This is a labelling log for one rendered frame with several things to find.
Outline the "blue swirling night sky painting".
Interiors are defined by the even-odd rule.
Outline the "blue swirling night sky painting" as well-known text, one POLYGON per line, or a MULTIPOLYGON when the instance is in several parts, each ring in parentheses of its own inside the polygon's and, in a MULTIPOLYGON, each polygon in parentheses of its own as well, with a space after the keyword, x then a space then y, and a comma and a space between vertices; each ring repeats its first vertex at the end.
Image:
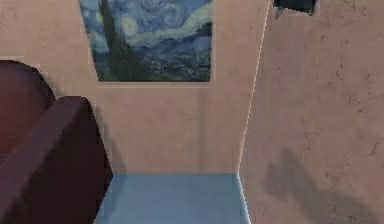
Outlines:
POLYGON ((208 82, 214 0, 78 0, 99 82, 208 82))

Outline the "dark framed wall picture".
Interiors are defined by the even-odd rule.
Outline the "dark framed wall picture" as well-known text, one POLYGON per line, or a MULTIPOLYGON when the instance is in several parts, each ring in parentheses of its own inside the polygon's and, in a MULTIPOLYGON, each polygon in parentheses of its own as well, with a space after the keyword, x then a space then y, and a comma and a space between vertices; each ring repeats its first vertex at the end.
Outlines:
POLYGON ((310 16, 314 14, 316 4, 317 0, 273 0, 274 7, 303 12, 310 16))

